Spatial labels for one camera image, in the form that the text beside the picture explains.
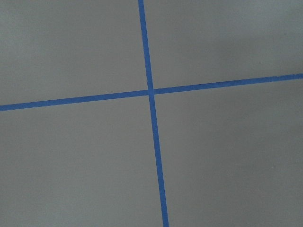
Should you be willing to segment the long vertical blue tape strip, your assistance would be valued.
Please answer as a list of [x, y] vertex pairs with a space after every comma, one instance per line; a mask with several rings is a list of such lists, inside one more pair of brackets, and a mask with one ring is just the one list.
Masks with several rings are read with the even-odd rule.
[[160, 148], [159, 130], [158, 130], [156, 104], [155, 104], [155, 93], [153, 87], [148, 33], [147, 33], [146, 16], [145, 16], [145, 8], [144, 8], [143, 0], [138, 0], [138, 8], [139, 8], [140, 26], [142, 32], [143, 54], [144, 54], [144, 63], [145, 63], [145, 71], [146, 71], [146, 79], [147, 79], [149, 107], [151, 114], [151, 126], [152, 126], [154, 153], [155, 153], [155, 161], [156, 161], [156, 169], [157, 169], [157, 179], [158, 179], [158, 187], [160, 194], [162, 224], [164, 227], [169, 227], [169, 217], [167, 210], [165, 183], [163, 176], [161, 148]]

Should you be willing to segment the long horizontal blue tape strip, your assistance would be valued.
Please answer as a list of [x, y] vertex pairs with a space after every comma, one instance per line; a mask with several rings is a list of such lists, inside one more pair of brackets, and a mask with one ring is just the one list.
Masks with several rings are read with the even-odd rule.
[[[290, 74], [283, 76], [240, 79], [240, 80], [186, 85], [186, 86], [178, 86], [178, 87], [165, 87], [165, 88], [155, 89], [154, 94], [159, 95], [159, 94], [187, 92], [187, 91], [204, 90], [204, 89], [221, 88], [221, 87], [235, 87], [235, 86], [244, 86], [250, 84], [296, 80], [302, 78], [303, 75], [299, 73], [299, 74]], [[27, 103], [19, 103], [19, 104], [1, 105], [0, 110], [11, 111], [18, 109], [29, 109], [29, 108], [47, 107], [47, 106], [55, 106], [55, 105], [68, 105], [68, 104], [94, 102], [94, 101], [102, 101], [102, 100], [148, 96], [148, 94], [149, 94], [148, 90], [138, 90], [138, 91], [128, 91], [128, 92], [102, 94], [102, 95], [94, 95], [94, 96], [71, 97], [71, 98], [63, 98], [63, 99], [55, 99], [55, 100], [44, 100], [44, 101], [35, 101], [35, 102], [27, 102]]]

